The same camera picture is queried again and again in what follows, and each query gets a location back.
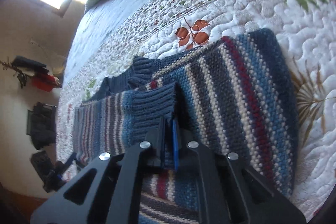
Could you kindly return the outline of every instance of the screw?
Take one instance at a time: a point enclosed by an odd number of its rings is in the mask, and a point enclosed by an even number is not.
[[[108,152],[103,152],[99,155],[100,160],[108,160],[109,158],[111,158],[111,154]]]
[[[191,141],[191,142],[188,143],[188,147],[197,148],[198,147],[198,142]]]
[[[237,153],[235,152],[230,152],[227,157],[229,158],[229,160],[238,160],[239,156]]]
[[[143,149],[149,148],[151,146],[151,143],[148,141],[143,141],[140,143],[140,147]]]

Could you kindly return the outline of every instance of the white quilted bedspread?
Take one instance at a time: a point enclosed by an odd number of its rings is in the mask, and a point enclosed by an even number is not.
[[[177,32],[181,27],[183,35]],[[92,95],[105,76],[124,71],[134,55],[164,58],[258,28],[270,28],[276,34],[296,75],[298,99],[310,100],[302,115],[291,197],[310,220],[336,183],[336,0],[150,0],[100,45],[63,88],[58,159],[64,161],[72,152],[73,108]],[[314,87],[312,94],[307,95],[307,85]],[[74,174],[70,169],[68,179]]]

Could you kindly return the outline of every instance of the striped sweater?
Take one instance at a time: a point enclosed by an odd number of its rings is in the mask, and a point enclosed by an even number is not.
[[[261,29],[165,59],[135,57],[106,78],[75,111],[74,151],[83,164],[117,155],[144,139],[164,115],[215,153],[237,152],[285,196],[292,192],[297,111],[290,75],[274,34]],[[167,170],[144,179],[140,223],[196,223],[196,186]]]

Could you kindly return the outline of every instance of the beige wall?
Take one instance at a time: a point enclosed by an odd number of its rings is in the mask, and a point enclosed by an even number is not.
[[[31,0],[0,0],[0,60],[22,55],[57,67],[67,56],[84,5],[73,1],[63,18]],[[29,44],[33,39],[46,48]],[[28,84],[20,88],[13,71],[0,67],[0,181],[19,194],[48,197],[29,158],[36,153],[26,135],[27,111],[37,102],[57,104],[59,89],[51,93]]]

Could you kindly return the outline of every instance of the mattress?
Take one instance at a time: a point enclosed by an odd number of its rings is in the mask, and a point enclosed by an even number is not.
[[[292,73],[300,144],[291,201],[310,220],[336,183],[336,0],[101,1],[83,17],[68,56],[58,160],[73,151],[73,109],[135,55],[164,58],[259,28],[276,34]],[[72,166],[65,177],[75,174]]]

